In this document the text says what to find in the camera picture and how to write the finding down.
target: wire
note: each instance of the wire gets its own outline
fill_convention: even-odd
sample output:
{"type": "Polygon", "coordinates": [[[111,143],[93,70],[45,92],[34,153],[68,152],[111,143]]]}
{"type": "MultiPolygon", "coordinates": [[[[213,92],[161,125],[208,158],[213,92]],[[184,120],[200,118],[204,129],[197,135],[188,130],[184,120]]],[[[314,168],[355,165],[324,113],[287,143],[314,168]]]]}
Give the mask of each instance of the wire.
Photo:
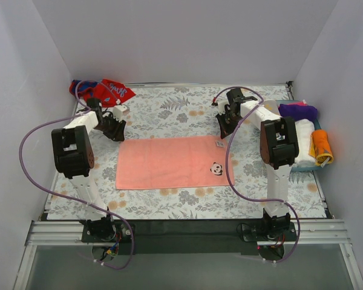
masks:
{"type": "Polygon", "coordinates": [[[238,190],[236,190],[236,188],[234,187],[233,183],[231,182],[231,179],[230,179],[230,173],[229,173],[229,155],[230,155],[230,147],[231,147],[231,144],[232,144],[232,141],[234,139],[234,136],[235,134],[237,133],[239,127],[241,126],[241,124],[243,123],[244,120],[246,120],[259,106],[262,105],[263,101],[264,101],[264,98],[262,98],[262,96],[254,91],[253,89],[249,89],[245,86],[231,86],[231,87],[228,87],[226,89],[223,89],[222,91],[220,91],[214,98],[213,102],[216,101],[216,99],[218,98],[218,96],[222,93],[222,92],[225,92],[227,91],[228,89],[235,89],[235,88],[241,88],[241,89],[246,89],[248,90],[249,92],[252,92],[253,94],[257,95],[258,98],[260,98],[260,101],[258,102],[257,105],[254,106],[253,109],[250,110],[250,112],[248,112],[246,114],[246,116],[244,116],[237,124],[237,126],[235,127],[231,137],[230,137],[230,141],[227,145],[227,150],[226,150],[226,177],[227,177],[227,181],[229,182],[229,185],[231,187],[231,189],[235,192],[236,195],[238,195],[240,198],[243,198],[247,201],[251,201],[251,202],[283,202],[286,206],[288,206],[290,208],[290,210],[293,212],[293,214],[295,215],[296,217],[296,221],[297,221],[297,226],[298,226],[298,232],[297,232],[297,238],[296,238],[296,241],[295,241],[295,244],[293,245],[293,248],[289,251],[288,255],[286,255],[285,257],[283,257],[281,260],[279,261],[276,261],[277,263],[280,263],[280,262],[283,262],[285,260],[287,260],[294,252],[294,250],[296,249],[297,247],[297,244],[298,244],[298,241],[299,241],[299,238],[300,238],[300,230],[301,230],[301,226],[300,226],[300,219],[298,218],[298,215],[295,211],[295,209],[291,206],[290,203],[284,201],[283,199],[278,199],[278,198],[269,198],[269,199],[255,199],[255,198],[247,198],[245,196],[243,196],[238,190]]]}
{"type": "MultiPolygon", "coordinates": [[[[25,134],[24,138],[22,139],[21,143],[20,143],[20,146],[19,146],[19,161],[20,161],[20,166],[22,167],[22,170],[25,174],[25,176],[28,178],[28,180],[33,184],[35,185],[37,188],[39,188],[40,190],[43,190],[44,192],[47,192],[51,195],[55,195],[55,196],[58,196],[60,198],[66,198],[66,199],[69,199],[69,200],[72,200],[72,201],[77,201],[77,202],[80,202],[81,204],[84,204],[84,205],[88,205],[89,207],[92,207],[92,208],[95,208],[96,210],[99,210],[99,211],[102,211],[103,213],[107,213],[107,214],[110,214],[111,216],[115,216],[117,217],[118,219],[120,219],[129,229],[129,231],[131,232],[131,239],[132,239],[132,244],[131,244],[131,251],[130,251],[130,255],[129,255],[129,259],[125,262],[124,265],[122,265],[121,267],[116,267],[116,266],[112,266],[112,265],[107,265],[107,264],[104,264],[101,260],[96,260],[96,262],[102,264],[102,265],[105,265],[109,268],[112,268],[112,269],[115,269],[115,270],[122,270],[122,269],[125,269],[130,261],[132,260],[132,257],[133,257],[133,252],[134,252],[134,235],[133,235],[133,230],[130,226],[130,224],[128,223],[128,221],[126,221],[123,217],[119,216],[118,214],[116,213],[112,213],[111,211],[109,210],[104,210],[103,208],[100,208],[94,204],[90,204],[88,203],[87,201],[84,201],[83,199],[80,199],[80,198],[75,198],[75,197],[72,197],[72,196],[66,196],[66,195],[62,195],[60,193],[57,193],[57,192],[53,192],[43,186],[41,186],[40,184],[38,184],[32,177],[31,175],[28,173],[27,169],[25,168],[25,164],[24,164],[24,160],[23,160],[23,147],[24,147],[24,143],[25,141],[27,140],[27,138],[35,131],[39,130],[40,128],[43,128],[45,126],[48,126],[48,125],[51,125],[51,124],[55,124],[55,123],[59,123],[59,122],[62,122],[62,121],[67,121],[67,120],[71,120],[71,119],[74,119],[76,117],[80,117],[82,114],[85,114],[87,112],[89,112],[91,110],[91,108],[89,106],[87,106],[86,104],[83,104],[80,100],[79,100],[79,97],[78,97],[78,87],[79,85],[82,83],[82,82],[85,82],[84,80],[79,82],[77,84],[77,86],[75,87],[75,97],[77,98],[77,101],[78,103],[80,103],[82,106],[84,106],[85,108],[87,108],[87,111],[85,111],[84,113],[81,113],[81,114],[77,114],[77,115],[74,115],[72,117],[66,117],[66,118],[61,118],[61,119],[58,119],[58,120],[55,120],[55,121],[50,121],[50,122],[47,122],[47,123],[44,123],[44,124],[41,124],[41,125],[38,125],[36,126],[35,128],[33,128],[31,131],[29,131],[27,134],[25,134]]],[[[113,95],[113,97],[117,99],[117,97],[113,94],[113,92],[103,83],[101,82],[98,82],[96,80],[93,80],[92,82],[97,82],[101,85],[103,85],[104,87],[106,87],[107,90],[109,90],[109,92],[113,95]]]]}

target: orange towel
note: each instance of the orange towel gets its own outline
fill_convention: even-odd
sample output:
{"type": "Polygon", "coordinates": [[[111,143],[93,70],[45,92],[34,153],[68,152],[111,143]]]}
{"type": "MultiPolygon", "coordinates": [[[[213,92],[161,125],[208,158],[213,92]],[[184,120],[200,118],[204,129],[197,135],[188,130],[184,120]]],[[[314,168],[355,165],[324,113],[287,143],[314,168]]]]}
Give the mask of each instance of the orange towel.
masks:
{"type": "Polygon", "coordinates": [[[326,131],[321,129],[313,131],[311,142],[309,155],[315,157],[315,165],[320,166],[327,160],[327,158],[329,158],[327,164],[333,162],[333,155],[328,143],[328,135],[326,131]]]}
{"type": "MultiPolygon", "coordinates": [[[[227,143],[216,136],[126,140],[117,163],[117,189],[229,185],[227,143]]],[[[229,162],[231,180],[234,173],[229,162]]]]}

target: pink towel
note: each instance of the pink towel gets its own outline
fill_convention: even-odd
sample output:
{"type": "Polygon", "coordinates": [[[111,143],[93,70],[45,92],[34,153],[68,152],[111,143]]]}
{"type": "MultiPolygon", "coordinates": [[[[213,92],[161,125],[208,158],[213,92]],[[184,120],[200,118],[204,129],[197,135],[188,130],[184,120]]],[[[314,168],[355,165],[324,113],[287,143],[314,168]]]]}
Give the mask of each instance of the pink towel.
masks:
{"type": "MultiPolygon", "coordinates": [[[[126,140],[117,163],[117,189],[229,185],[227,142],[216,136],[126,140]]],[[[230,177],[234,183],[231,160],[230,177]]]]}

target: purple towel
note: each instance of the purple towel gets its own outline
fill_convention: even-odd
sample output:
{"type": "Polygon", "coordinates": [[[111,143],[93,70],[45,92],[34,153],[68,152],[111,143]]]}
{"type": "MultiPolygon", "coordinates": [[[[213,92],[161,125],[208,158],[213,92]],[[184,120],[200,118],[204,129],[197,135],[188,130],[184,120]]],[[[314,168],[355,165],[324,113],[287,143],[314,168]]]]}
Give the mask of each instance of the purple towel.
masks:
{"type": "Polygon", "coordinates": [[[282,117],[292,117],[295,121],[308,119],[313,122],[317,118],[317,109],[313,106],[284,105],[278,108],[282,117]]]}

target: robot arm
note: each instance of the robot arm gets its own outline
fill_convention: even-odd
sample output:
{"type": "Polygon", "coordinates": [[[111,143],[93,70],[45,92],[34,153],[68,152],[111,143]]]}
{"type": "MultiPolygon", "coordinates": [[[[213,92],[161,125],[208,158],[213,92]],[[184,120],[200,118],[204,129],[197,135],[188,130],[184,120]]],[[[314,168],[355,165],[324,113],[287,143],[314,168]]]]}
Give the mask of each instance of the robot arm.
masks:
{"type": "MultiPolygon", "coordinates": [[[[221,137],[230,135],[238,122],[257,105],[256,98],[244,97],[241,89],[230,90],[227,100],[218,102],[221,137]]],[[[295,122],[263,106],[253,111],[248,120],[261,131],[260,154],[267,170],[267,198],[286,201],[289,173],[299,152],[295,122]]],[[[280,202],[268,202],[263,219],[269,225],[269,233],[283,231],[289,228],[289,209],[280,202]]]]}
{"type": "MultiPolygon", "coordinates": [[[[87,105],[92,111],[75,118],[64,128],[52,131],[54,161],[57,171],[70,180],[81,199],[106,210],[92,174],[94,154],[88,134],[98,129],[113,141],[123,141],[126,122],[122,116],[128,108],[115,106],[104,117],[100,100],[89,98],[87,105]]],[[[105,213],[92,207],[86,208],[86,220],[96,221],[105,216],[105,213]]]]}

